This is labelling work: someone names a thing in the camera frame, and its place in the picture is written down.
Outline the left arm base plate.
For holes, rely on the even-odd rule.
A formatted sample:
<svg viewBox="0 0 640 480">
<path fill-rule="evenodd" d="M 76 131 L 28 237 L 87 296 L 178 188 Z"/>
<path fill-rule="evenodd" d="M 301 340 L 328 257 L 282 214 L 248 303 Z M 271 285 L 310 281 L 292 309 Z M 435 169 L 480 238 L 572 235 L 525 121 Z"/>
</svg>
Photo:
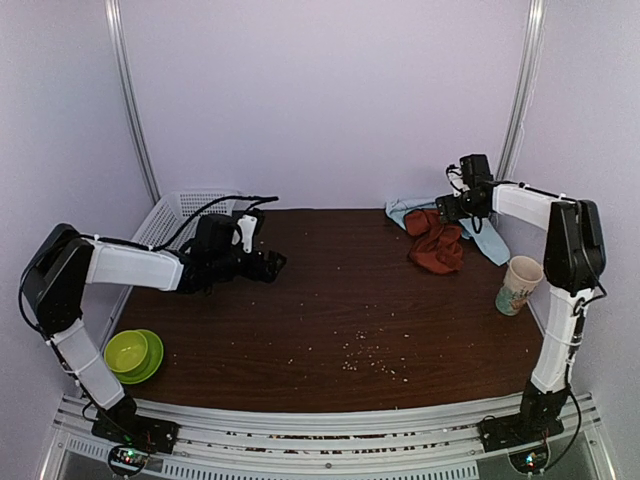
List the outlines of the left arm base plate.
<svg viewBox="0 0 640 480">
<path fill-rule="evenodd" d="M 91 434 L 149 453 L 171 454 L 178 436 L 177 423 L 140 415 L 115 418 L 99 413 Z"/>
</svg>

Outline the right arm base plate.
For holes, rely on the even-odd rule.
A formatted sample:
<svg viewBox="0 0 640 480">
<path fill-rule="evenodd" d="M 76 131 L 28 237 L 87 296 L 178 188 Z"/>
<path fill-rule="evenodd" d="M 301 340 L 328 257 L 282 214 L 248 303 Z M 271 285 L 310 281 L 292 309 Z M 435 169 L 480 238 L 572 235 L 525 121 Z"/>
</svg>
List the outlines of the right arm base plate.
<svg viewBox="0 0 640 480">
<path fill-rule="evenodd" d="M 519 447 L 532 442 L 540 442 L 545 436 L 555 436 L 564 432 L 561 420 L 552 420 L 545 426 L 530 427 L 519 420 L 519 416 L 487 416 L 478 424 L 480 440 L 485 452 Z"/>
</svg>

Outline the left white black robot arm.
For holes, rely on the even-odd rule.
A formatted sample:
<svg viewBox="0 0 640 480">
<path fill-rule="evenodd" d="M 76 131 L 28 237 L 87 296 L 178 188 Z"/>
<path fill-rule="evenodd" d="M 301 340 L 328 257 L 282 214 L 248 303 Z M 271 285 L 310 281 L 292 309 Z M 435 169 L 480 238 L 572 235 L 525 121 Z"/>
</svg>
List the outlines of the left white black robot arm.
<svg viewBox="0 0 640 480">
<path fill-rule="evenodd" d="M 107 366 L 82 320 L 86 286 L 113 284 L 193 294 L 243 277 L 272 283 L 286 265 L 278 252 L 255 249 L 258 210 L 239 217 L 207 214 L 179 249 L 90 236 L 57 225 L 25 267 L 19 311 L 48 343 L 69 375 L 101 411 L 106 429 L 123 444 L 137 442 L 144 424 L 136 404 Z"/>
</svg>

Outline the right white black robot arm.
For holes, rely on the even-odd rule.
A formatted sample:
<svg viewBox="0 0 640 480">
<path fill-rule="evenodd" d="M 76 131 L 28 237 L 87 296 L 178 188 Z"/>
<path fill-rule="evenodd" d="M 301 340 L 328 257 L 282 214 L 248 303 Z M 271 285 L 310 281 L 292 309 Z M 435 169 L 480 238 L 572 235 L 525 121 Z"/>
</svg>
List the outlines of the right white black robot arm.
<svg viewBox="0 0 640 480">
<path fill-rule="evenodd" d="M 446 176 L 452 192 L 436 200 L 442 222 L 476 222 L 500 214 L 546 233 L 543 272 L 550 286 L 549 318 L 538 362 L 512 423 L 517 438 L 530 442 L 565 405 L 588 307 L 606 295 L 600 283 L 606 253 L 598 208 L 590 200 L 498 181 L 483 154 L 461 158 L 447 167 Z"/>
</svg>

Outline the rust brown towel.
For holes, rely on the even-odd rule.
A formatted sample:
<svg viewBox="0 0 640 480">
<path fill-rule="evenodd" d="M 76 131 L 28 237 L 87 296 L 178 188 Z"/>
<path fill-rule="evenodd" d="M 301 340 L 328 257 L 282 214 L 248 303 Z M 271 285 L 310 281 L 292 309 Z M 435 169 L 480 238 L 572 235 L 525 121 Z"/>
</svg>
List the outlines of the rust brown towel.
<svg viewBox="0 0 640 480">
<path fill-rule="evenodd" d="M 437 275 L 461 270 L 463 248 L 460 244 L 462 228 L 443 223 L 436 209 L 416 209 L 404 216 L 407 233 L 414 238 L 409 259 L 416 265 Z"/>
</svg>

